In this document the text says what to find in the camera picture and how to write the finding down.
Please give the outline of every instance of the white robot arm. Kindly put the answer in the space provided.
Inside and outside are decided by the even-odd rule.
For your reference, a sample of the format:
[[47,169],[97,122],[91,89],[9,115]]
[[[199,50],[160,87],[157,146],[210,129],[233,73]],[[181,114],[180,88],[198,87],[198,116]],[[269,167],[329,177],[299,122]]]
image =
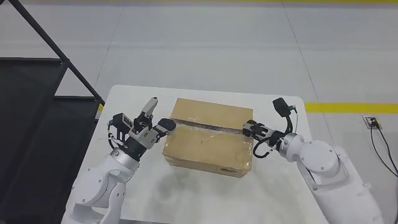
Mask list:
[[[62,223],[119,223],[126,183],[138,169],[140,158],[176,127],[171,119],[161,119],[152,127],[152,112],[156,105],[157,98],[151,98],[134,121],[120,113],[109,122],[109,126],[115,126],[118,130],[119,147],[114,147],[98,167],[87,169],[77,178],[72,187],[76,202],[65,212]],[[113,135],[109,134],[109,138],[113,147]],[[106,208],[106,213],[98,213],[93,207]]]
[[[282,104],[285,104],[289,114],[294,109],[292,106],[286,108],[284,101]],[[289,115],[281,113],[277,105],[275,109],[282,117]],[[304,140],[301,135],[292,133],[291,129],[289,131],[289,124],[286,132],[282,133],[250,120],[244,125],[243,134],[258,140],[258,144],[266,143],[289,162],[297,163],[329,223],[384,223],[380,208],[369,191],[369,184],[364,184],[342,148],[333,148],[323,141]]]

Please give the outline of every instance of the black cable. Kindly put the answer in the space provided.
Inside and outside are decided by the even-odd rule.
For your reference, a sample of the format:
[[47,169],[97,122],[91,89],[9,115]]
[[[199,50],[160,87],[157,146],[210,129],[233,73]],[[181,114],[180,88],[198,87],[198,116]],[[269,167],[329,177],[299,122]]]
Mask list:
[[108,125],[108,143],[111,146],[112,149],[114,149],[114,146],[112,144],[112,136],[113,134],[109,132],[109,130],[111,129],[111,125]]
[[256,153],[257,148],[260,146],[260,144],[265,143],[265,142],[268,141],[269,139],[270,139],[270,138],[265,138],[265,139],[263,139],[262,141],[259,141],[259,142],[254,146],[254,148],[253,148],[253,155],[254,155],[256,158],[265,158],[265,157],[268,156],[269,153],[272,151],[272,149],[271,149],[270,151],[267,151],[264,155],[258,155],[258,154]]
[[396,173],[397,173],[397,175],[398,175],[397,166],[396,166],[396,164],[394,163],[394,161],[392,160],[391,151],[390,151],[390,146],[388,145],[388,143],[387,143],[387,141],[386,141],[386,138],[384,137],[382,131],[380,130],[380,128],[379,128],[378,126],[377,126],[377,129],[379,130],[379,132],[380,132],[380,134],[381,134],[381,137],[383,138],[383,140],[384,140],[384,142],[385,142],[385,144],[386,144],[386,146],[387,146],[388,157],[390,158],[391,164],[392,164],[392,166],[394,167],[394,169],[396,170]]
[[[396,164],[394,163],[394,161],[392,160],[392,156],[391,156],[391,152],[390,152],[390,146],[388,145],[387,140],[385,139],[383,132],[380,130],[380,127],[378,125],[378,123],[376,123],[376,128],[379,130],[381,137],[383,138],[383,141],[385,142],[386,146],[387,146],[387,151],[388,151],[388,156],[389,159],[391,161],[392,166],[394,166],[394,169],[396,171],[396,174],[390,169],[390,167],[387,166],[387,164],[383,161],[383,159],[380,157],[379,153],[376,150],[376,147],[374,146],[374,142],[373,142],[373,125],[371,124],[371,139],[372,139],[372,145],[373,145],[373,149],[376,152],[377,156],[380,158],[381,162],[384,164],[384,166],[396,177],[398,177],[398,169],[396,167]],[[398,212],[396,215],[396,219],[394,220],[394,223],[397,224],[398,223]]]
[[111,146],[111,148],[114,149],[114,146],[113,146],[112,141],[110,139],[108,139],[108,143]]
[[374,149],[374,151],[376,152],[377,156],[379,157],[380,161],[384,164],[384,166],[385,166],[394,176],[398,177],[398,173],[395,174],[395,173],[390,169],[390,167],[387,166],[387,164],[384,162],[384,160],[381,158],[381,156],[380,156],[379,153],[377,152],[377,149],[376,149],[376,147],[375,147],[375,145],[374,145],[374,141],[373,141],[373,126],[371,126],[371,139],[372,139],[373,149]]
[[293,123],[289,116],[286,116],[287,127],[285,130],[285,134],[291,133],[293,131]]

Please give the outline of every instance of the white table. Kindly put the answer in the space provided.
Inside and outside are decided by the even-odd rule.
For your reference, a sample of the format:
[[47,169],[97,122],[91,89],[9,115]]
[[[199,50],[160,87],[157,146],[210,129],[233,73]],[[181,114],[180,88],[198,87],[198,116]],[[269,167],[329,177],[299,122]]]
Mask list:
[[[257,122],[272,129],[286,128],[286,120],[272,105],[272,100],[280,97],[277,95],[116,85],[109,93],[80,172],[98,165],[111,152],[107,121],[121,112],[136,118],[153,96],[159,99],[154,124],[170,116],[177,98],[188,98],[252,108]],[[297,132],[310,139],[303,100],[283,98],[288,105],[297,106]],[[276,151],[265,159],[253,157],[252,171],[238,179],[172,167],[162,155],[164,143],[163,138],[143,155],[140,168],[127,184],[123,219],[175,224],[327,223],[296,164],[287,162]]]

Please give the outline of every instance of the floor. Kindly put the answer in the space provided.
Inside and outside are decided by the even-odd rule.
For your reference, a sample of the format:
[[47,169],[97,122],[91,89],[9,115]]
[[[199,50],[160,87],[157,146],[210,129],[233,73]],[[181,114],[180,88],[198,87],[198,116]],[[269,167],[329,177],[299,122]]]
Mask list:
[[[22,3],[104,99],[113,85],[125,84],[312,102],[398,101],[398,4]],[[0,7],[0,56],[56,57],[7,3]],[[57,94],[90,95],[71,73]],[[377,117],[398,159],[398,115]],[[314,139],[346,149],[392,223],[397,179],[374,153],[362,114],[311,113],[308,119]],[[374,138],[387,160],[380,135]]]

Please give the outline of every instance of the power outlet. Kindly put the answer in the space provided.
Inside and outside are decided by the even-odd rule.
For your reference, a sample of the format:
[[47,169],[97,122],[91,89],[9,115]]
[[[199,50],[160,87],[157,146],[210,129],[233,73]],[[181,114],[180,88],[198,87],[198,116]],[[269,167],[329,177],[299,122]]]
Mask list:
[[374,117],[374,116],[362,116],[362,118],[363,118],[363,121],[365,121],[365,125],[366,125],[366,127],[367,127],[368,129],[371,129],[371,123],[372,123],[371,119],[372,119],[372,118],[375,118],[376,121],[379,123],[379,128],[380,128],[380,130],[383,129],[383,128],[381,127],[380,119],[378,119],[378,118],[376,118],[376,117]]

